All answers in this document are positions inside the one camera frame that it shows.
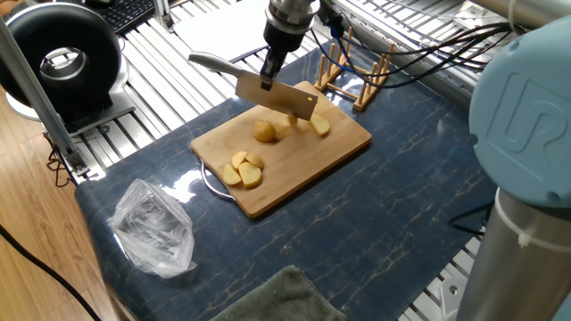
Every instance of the light blue robot cap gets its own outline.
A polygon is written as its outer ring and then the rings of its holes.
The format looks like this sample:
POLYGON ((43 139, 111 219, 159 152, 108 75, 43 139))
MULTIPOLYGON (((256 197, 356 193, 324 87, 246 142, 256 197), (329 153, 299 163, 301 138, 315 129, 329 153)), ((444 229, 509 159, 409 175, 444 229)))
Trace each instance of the light blue robot cap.
POLYGON ((472 96, 476 156, 504 191, 571 208, 571 16, 532 31, 485 68, 472 96))

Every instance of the knife handle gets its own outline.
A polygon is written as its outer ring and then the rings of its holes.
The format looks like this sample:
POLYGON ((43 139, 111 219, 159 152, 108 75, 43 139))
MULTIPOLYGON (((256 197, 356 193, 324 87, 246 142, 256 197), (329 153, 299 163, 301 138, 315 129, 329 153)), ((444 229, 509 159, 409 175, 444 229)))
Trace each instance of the knife handle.
POLYGON ((210 53, 190 53, 188 55, 188 60, 190 62, 196 62, 206 68, 225 72, 236 77, 238 77, 240 72, 242 72, 241 68, 210 53))

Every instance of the keyboard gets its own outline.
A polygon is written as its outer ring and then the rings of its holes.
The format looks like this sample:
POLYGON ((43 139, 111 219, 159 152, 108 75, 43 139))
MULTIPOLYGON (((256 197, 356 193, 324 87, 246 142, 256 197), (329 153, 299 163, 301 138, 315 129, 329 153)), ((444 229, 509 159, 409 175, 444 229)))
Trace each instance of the keyboard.
POLYGON ((154 13, 153 0, 117 0, 97 10, 116 34, 124 34, 154 13))

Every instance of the metal pole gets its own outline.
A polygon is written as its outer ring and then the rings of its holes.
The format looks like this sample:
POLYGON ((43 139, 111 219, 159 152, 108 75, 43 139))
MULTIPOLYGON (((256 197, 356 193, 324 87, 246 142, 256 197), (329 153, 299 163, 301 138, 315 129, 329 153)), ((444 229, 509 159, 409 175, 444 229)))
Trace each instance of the metal pole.
POLYGON ((571 291, 571 211, 558 215, 498 189, 456 321, 551 321, 571 291))
MULTIPOLYGON (((504 17, 508 17, 509 0, 471 0, 504 17)), ((514 22, 529 28, 540 28, 571 14, 568 0, 517 0, 514 22)))
POLYGON ((86 165, 71 141, 70 134, 65 129, 49 98, 47 98, 46 92, 39 84, 26 57, 18 47, 4 20, 0 19, 0 22, 0 58, 12 73, 31 106, 36 110, 38 117, 44 123, 47 132, 66 160, 76 171, 85 170, 86 165))

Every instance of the blue marble countertop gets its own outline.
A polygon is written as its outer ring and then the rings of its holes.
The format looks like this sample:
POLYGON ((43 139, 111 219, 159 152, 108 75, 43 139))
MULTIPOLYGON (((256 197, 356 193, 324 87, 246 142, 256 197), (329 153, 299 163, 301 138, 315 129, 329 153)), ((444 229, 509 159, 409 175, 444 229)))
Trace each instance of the blue marble countertop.
MULTIPOLYGON (((352 54, 363 67, 376 59, 352 54)), ((318 63, 319 52, 309 53, 279 79, 315 82, 318 63)), ((346 72, 335 83, 357 94, 361 87, 346 72)), ((78 187, 103 279, 140 320, 209 320, 295 265, 350 320, 394 321, 459 252, 470 236, 450 230, 448 219, 489 202, 496 188, 474 155, 467 111, 420 84, 382 90, 363 113, 340 95, 327 97, 372 134, 371 145, 259 219, 214 196, 188 148, 252 107, 236 98, 78 187), (192 273, 165 281, 120 250, 107 219, 136 178, 177 198, 192 219, 192 273)))

